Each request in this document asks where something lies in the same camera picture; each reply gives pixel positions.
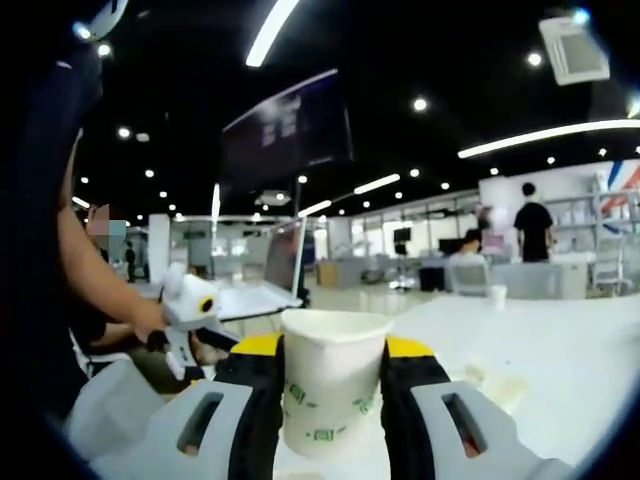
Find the person's left hand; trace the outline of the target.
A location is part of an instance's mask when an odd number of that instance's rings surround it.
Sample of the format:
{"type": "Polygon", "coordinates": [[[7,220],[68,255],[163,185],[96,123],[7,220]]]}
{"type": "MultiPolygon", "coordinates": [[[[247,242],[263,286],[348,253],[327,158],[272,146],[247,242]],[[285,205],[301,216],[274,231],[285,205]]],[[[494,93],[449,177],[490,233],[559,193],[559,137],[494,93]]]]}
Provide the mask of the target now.
{"type": "Polygon", "coordinates": [[[142,299],[133,307],[131,323],[135,335],[148,351],[165,351],[168,345],[165,334],[168,323],[160,303],[142,299]]]}

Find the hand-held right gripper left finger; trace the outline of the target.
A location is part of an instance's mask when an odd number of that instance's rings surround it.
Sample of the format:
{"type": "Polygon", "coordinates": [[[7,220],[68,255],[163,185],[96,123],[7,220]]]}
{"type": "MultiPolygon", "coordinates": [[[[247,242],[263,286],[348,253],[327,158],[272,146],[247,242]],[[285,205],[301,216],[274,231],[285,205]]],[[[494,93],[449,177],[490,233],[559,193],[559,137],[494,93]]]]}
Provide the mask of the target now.
{"type": "Polygon", "coordinates": [[[282,335],[248,337],[154,413],[121,479],[270,479],[282,426],[282,335]]]}

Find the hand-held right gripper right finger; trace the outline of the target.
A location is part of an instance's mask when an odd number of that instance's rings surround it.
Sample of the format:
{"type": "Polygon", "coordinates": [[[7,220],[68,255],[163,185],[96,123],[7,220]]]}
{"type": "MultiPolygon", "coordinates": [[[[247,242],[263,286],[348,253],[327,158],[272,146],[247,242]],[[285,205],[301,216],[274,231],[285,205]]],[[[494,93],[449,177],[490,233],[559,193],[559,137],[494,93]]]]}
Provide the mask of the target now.
{"type": "Polygon", "coordinates": [[[381,422],[393,479],[571,479],[574,469],[523,445],[515,421],[466,381],[452,381],[433,351],[387,337],[381,422]]]}

